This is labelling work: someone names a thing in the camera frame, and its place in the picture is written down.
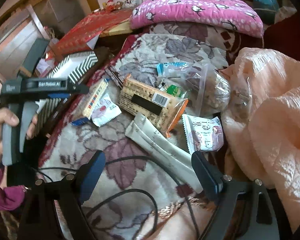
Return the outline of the maroon sleeve forearm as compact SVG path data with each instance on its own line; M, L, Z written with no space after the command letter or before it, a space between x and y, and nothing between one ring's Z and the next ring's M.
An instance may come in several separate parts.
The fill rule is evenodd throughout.
M0 184L4 176L4 166L0 163ZM14 210L21 206L25 198L23 186L0 187L0 210Z

